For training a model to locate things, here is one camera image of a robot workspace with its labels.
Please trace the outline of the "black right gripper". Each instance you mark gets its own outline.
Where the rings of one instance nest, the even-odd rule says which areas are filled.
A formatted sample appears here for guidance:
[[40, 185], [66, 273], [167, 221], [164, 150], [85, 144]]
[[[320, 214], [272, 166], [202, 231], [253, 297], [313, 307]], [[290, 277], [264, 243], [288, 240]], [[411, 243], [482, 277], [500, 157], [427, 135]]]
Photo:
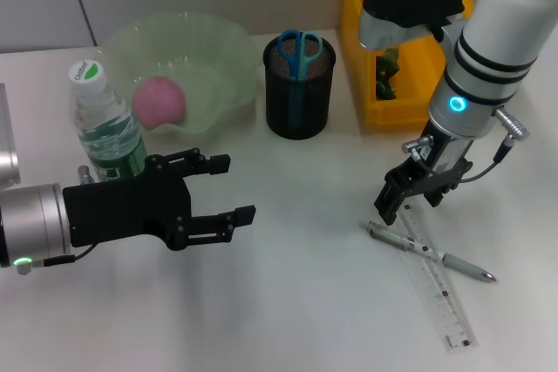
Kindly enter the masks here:
[[429, 121], [417, 139], [402, 144], [409, 158], [385, 175], [384, 186], [374, 201], [383, 222], [394, 223], [406, 197], [422, 195], [431, 207], [438, 206], [472, 168], [465, 159], [472, 143], [442, 132]]

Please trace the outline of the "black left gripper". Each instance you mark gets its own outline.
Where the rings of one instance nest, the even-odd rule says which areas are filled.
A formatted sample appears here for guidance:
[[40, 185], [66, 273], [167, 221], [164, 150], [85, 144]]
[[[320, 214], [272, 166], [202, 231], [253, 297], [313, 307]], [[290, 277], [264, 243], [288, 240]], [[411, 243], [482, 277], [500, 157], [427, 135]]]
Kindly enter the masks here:
[[152, 235], [168, 249], [229, 243], [236, 228], [252, 224], [255, 206], [232, 212], [192, 217], [184, 178], [228, 172], [228, 154], [207, 158], [199, 148], [147, 159], [133, 178], [66, 187], [63, 198], [71, 244], [84, 247]]

